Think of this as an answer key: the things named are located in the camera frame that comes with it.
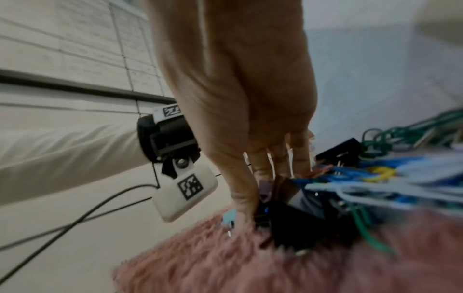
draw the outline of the fluffy pink carpet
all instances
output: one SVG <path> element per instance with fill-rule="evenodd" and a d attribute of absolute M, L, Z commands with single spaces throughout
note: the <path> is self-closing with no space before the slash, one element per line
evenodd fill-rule
<path fill-rule="evenodd" d="M 229 238 L 221 215 L 123 263 L 113 274 L 118 293 L 463 292 L 463 223 L 455 219 L 419 211 L 384 227 L 376 237 L 396 256 L 366 243 L 296 256 L 260 249 L 263 231 Z"/>

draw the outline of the white fabric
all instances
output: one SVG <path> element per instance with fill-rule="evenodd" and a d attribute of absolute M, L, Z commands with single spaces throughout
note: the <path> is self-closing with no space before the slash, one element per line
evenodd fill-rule
<path fill-rule="evenodd" d="M 0 205 L 84 185 L 147 163 L 136 120 L 0 132 Z"/>

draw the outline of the white floor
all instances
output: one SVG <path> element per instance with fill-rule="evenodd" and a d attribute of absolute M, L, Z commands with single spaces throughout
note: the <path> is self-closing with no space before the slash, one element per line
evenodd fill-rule
<path fill-rule="evenodd" d="M 308 36 L 320 94 L 310 125 L 318 152 L 351 137 L 360 138 L 367 128 L 407 125 L 463 106 L 463 42 L 400 27 L 309 31 Z M 141 112 L 148 113 L 152 106 L 141 103 Z M 131 101 L 0 84 L 0 131 L 137 118 L 137 107 Z M 174 223 L 163 223 L 148 201 L 76 227 L 0 292 L 113 292 L 110 273 L 121 261 L 231 202 L 223 179 L 218 179 L 218 190 Z M 109 195 L 149 182 L 154 182 L 151 166 L 143 166 L 56 195 L 2 207 L 0 246 L 67 224 Z M 152 190 L 134 191 L 102 211 L 152 194 Z M 0 251 L 0 276 L 51 237 Z"/>

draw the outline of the light blue object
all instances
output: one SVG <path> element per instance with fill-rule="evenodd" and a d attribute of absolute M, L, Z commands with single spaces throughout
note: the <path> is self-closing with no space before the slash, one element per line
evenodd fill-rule
<path fill-rule="evenodd" d="M 222 216 L 222 225 L 223 226 L 232 226 L 232 222 L 236 219 L 236 208 L 226 211 Z"/>

